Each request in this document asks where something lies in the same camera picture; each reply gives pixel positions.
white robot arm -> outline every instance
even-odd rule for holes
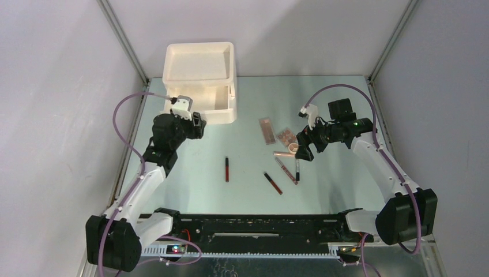
[[[169,210],[165,209],[158,209],[143,223],[137,223],[151,194],[173,168],[178,147],[186,139],[200,139],[204,135],[206,122],[199,113],[190,112],[190,98],[178,96],[172,99],[172,104],[170,114],[160,114],[153,120],[153,137],[142,156],[144,172],[134,177],[134,185],[122,192],[101,216],[93,215],[86,222],[86,248],[90,263],[98,264],[99,248],[106,235],[103,265],[131,271],[139,262],[144,248],[172,231],[174,214],[168,214]]]
[[[419,188],[383,145],[376,144],[372,122],[368,118],[357,119],[349,99],[328,104],[330,122],[318,117],[317,107],[311,106],[299,113],[301,117],[309,116],[309,124],[297,135],[299,149],[295,157],[311,161],[314,158],[309,148],[311,143],[318,153],[329,143],[344,143],[365,164],[386,203],[381,211],[348,211],[346,221],[350,231],[379,235],[388,245],[416,238],[415,210],[405,187],[407,184],[414,191],[422,235],[431,234],[438,201],[435,193]]]

white container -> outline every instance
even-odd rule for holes
[[[192,98],[191,111],[200,113],[207,124],[236,120],[236,63],[230,42],[170,44],[163,84],[169,96]]]

metal frame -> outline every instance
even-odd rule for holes
[[[99,3],[100,9],[106,16],[110,27],[112,27],[115,36],[121,43],[122,49],[127,54],[129,61],[133,64],[135,70],[138,72],[139,76],[141,77],[141,80],[143,81],[144,85],[148,85],[148,81],[149,81],[148,76],[144,72],[141,63],[139,62],[139,59],[137,58],[136,53],[134,52],[134,49],[129,43],[129,39],[127,39],[126,33],[124,33],[121,23],[117,19],[117,16],[115,15],[114,10],[110,5],[109,1],[97,0],[97,2]]]
[[[409,20],[412,18],[414,11],[416,10],[418,4],[421,2],[421,0],[410,0],[408,5],[406,6],[406,9],[403,12],[403,15],[399,19],[399,22],[397,23],[396,27],[394,28],[394,32],[389,38],[389,41],[385,45],[381,56],[379,57],[379,60],[377,60],[377,63],[374,66],[374,69],[372,70],[372,73],[370,73],[370,76],[368,79],[370,80],[371,83],[374,83],[377,77],[379,76],[379,72],[381,71],[385,61],[389,57],[390,52],[392,49],[394,49],[394,46],[397,43],[397,40],[401,36],[401,33],[403,32],[404,28],[406,27],[407,23]]]
[[[112,29],[114,30],[114,34],[116,35],[119,42],[121,43],[121,46],[123,47],[125,53],[127,54],[128,59],[131,61],[134,68],[136,69],[136,71],[140,75],[141,79],[143,80],[144,84],[146,85],[145,91],[147,91],[149,88],[148,77],[146,76],[146,74],[145,74],[145,72],[144,72],[144,70],[143,70],[143,68],[142,68],[133,48],[132,48],[132,46],[130,45],[129,40],[128,40],[127,36],[125,35],[125,33],[121,27],[121,24],[120,24],[119,20],[117,19],[117,16],[115,15],[115,13],[113,11],[112,6],[110,5],[108,0],[97,0],[97,2],[99,3],[101,10],[103,11],[105,16],[107,17],[107,21],[110,24],[110,26],[112,27]],[[401,16],[399,22],[397,23],[391,37],[389,38],[389,41],[387,42],[386,46],[384,47],[384,50],[383,50],[381,56],[379,57],[379,60],[375,64],[371,74],[366,78],[369,93],[370,93],[372,100],[374,101],[374,104],[377,108],[378,120],[380,123],[381,132],[384,134],[384,138],[385,138],[386,143],[387,143],[387,148],[388,148],[389,152],[394,156],[394,158],[395,158],[394,148],[393,148],[390,136],[389,136],[389,128],[388,128],[388,125],[387,125],[387,123],[383,117],[381,105],[380,105],[379,99],[378,99],[376,91],[375,91],[375,81],[376,81],[385,61],[389,57],[393,48],[395,47],[402,31],[406,27],[409,20],[412,18],[414,11],[416,10],[416,8],[418,7],[418,4],[420,2],[421,2],[420,0],[410,0],[409,4],[407,5],[406,9],[403,12],[403,15]],[[136,136],[137,126],[140,122],[142,109],[144,107],[145,101],[146,101],[146,97],[141,99],[141,104],[138,108],[137,115],[134,119],[134,124],[133,124],[132,132],[131,132],[130,142],[133,142],[133,140]],[[129,161],[130,152],[128,150],[126,150],[126,152],[123,154],[123,157],[124,158],[121,161],[121,171],[119,174],[119,178],[117,179],[116,184],[115,184],[114,194],[112,196],[111,202],[114,200],[115,196],[119,194],[120,188],[122,187],[123,175],[127,169],[127,163]],[[378,241],[373,243],[373,246],[380,246],[380,245],[383,245],[383,244],[380,244]],[[425,243],[425,245],[423,245],[421,255],[423,256],[424,265],[425,265],[425,268],[428,272],[429,277],[446,276],[446,272],[444,270],[443,263],[441,262],[441,260],[439,258],[438,249],[437,249],[437,246],[436,246],[434,240],[432,239],[432,236],[431,236],[431,240],[428,240]],[[82,263],[80,265],[80,269],[78,271],[77,276],[79,276],[79,277],[95,276],[96,267],[97,266],[89,264],[87,262],[86,252],[85,252],[84,257],[82,258]]]
[[[170,214],[174,219],[171,234],[178,236],[182,230],[186,230],[192,241],[202,249],[205,257],[251,255],[261,258],[287,256],[338,259],[338,245],[355,246],[361,240],[357,232],[348,229],[345,213],[225,215],[180,214],[164,208],[156,211]],[[141,214],[139,221],[150,216],[151,214]],[[368,237],[367,242],[372,243],[375,240]],[[161,241],[156,241],[150,248],[154,248],[154,244],[161,244]]]

gray tabletop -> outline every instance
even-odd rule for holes
[[[168,178],[154,192],[143,213],[156,208],[192,214],[328,214],[350,208],[382,209],[382,195],[361,161],[344,144],[328,145],[312,162],[301,161],[300,182],[294,185],[274,160],[273,151],[286,152],[279,142],[266,145],[260,118],[269,117],[275,133],[290,128],[300,132],[307,120],[299,109],[318,89],[331,84],[354,85],[368,94],[363,76],[239,77],[236,90],[238,119],[226,125],[208,125],[200,140],[186,140]],[[165,94],[160,78],[150,92]],[[368,103],[357,92],[335,88],[313,101],[329,120],[328,102],[350,98],[358,118],[372,119]],[[145,103],[134,146],[144,152],[152,136],[153,118],[164,108],[163,99]],[[224,159],[230,160],[230,182],[224,180]],[[282,158],[294,174],[295,159]],[[123,190],[139,167],[132,154]],[[279,195],[266,180],[266,171],[283,191]]]

white wall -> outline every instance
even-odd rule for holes
[[[0,275],[76,275],[141,88],[96,1],[2,1]]]
[[[110,1],[148,77],[171,43],[230,41],[239,76],[372,71],[409,0]]]
[[[400,164],[438,195],[449,276],[487,276],[489,1],[422,1],[377,82]]]

